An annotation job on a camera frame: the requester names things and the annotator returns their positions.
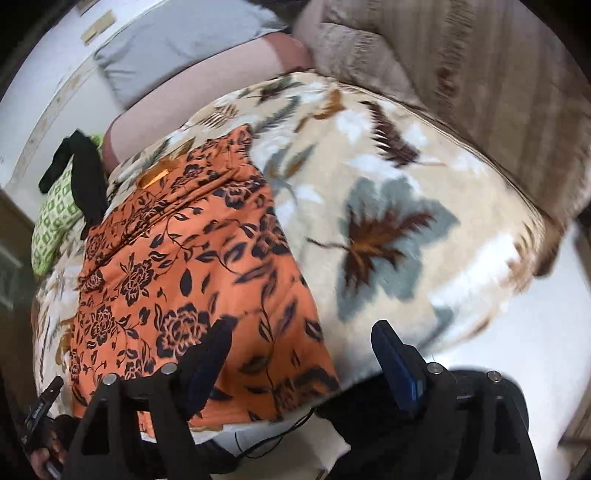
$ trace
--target wire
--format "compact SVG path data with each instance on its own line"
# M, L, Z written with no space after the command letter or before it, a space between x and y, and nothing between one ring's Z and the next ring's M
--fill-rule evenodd
M247 448L246 450L242 450L242 448L240 447L240 444L238 443L238 435L236 434L236 432L234 432L234 440L236 441L236 446L240 450L240 455L238 455L238 461L242 460L244 457L250 458L250 459L257 459L257 458L264 457L265 455L271 453L273 450L275 450L279 446L279 444L281 443L281 441L283 440L283 437L285 435L287 435L288 433L294 432L295 430L300 428L304 423L306 423L308 420L310 420L310 418L314 414L314 411L315 411L315 408L312 408L304 417L297 420L297 422L295 422L290 428L288 428L283 433L279 433L273 437L269 437L267 439L261 440L260 442L255 443L252 447ZM265 453L258 455L256 457L249 456L252 452L259 449L264 444L272 442L273 440L276 440L276 439L279 439L279 441L275 445L273 445L273 447L271 447L269 450L267 450Z

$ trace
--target screw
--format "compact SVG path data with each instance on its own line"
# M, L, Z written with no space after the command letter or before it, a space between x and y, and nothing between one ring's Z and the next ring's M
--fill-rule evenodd
M503 376L496 370L491 370L490 372L487 372L486 376L488 377L488 380L494 383L498 383L501 380L503 380Z
M103 383L105 385L112 385L117 381L118 378L119 377L117 376L117 374L106 374L103 377Z
M162 366L162 368L160 369L160 371L164 374L164 375L172 375L173 373L175 373L177 370L177 364L169 362L167 364L164 364Z
M431 362L430 364L427 364L427 371L433 375L439 375L443 372L443 366L437 362Z

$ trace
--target orange skirt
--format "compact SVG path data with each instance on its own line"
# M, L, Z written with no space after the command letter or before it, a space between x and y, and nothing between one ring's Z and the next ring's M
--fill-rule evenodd
M70 345L75 415L105 374L177 362L218 319L234 325L232 349L191 426L278 420L338 390L250 145L242 126L177 157L90 231ZM140 423L154 435L148 414Z

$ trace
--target blanket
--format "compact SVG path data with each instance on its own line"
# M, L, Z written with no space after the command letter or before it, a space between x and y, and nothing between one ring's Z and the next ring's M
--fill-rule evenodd
M542 219L486 157L400 103L315 73L253 85L201 109L112 173L110 210L159 159L243 124L343 388L379 372L370 342L377 320L428 355L481 331L531 281ZM69 371L63 345L83 245L69 236L60 252L38 293L39 389ZM64 390L54 412L71 409Z

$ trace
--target white floor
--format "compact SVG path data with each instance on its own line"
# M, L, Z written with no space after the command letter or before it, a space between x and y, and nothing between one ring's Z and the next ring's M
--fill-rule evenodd
M519 383L543 480L565 480L569 474L557 444L591 378L591 288L574 246L576 235L574 228L567 235L549 278L535 280L479 337L435 358L448 368L495 369ZM238 434L241 444L256 441L243 435ZM233 435L224 444L231 448ZM332 426L313 417L268 456L247 460L220 478L315 480L345 449Z

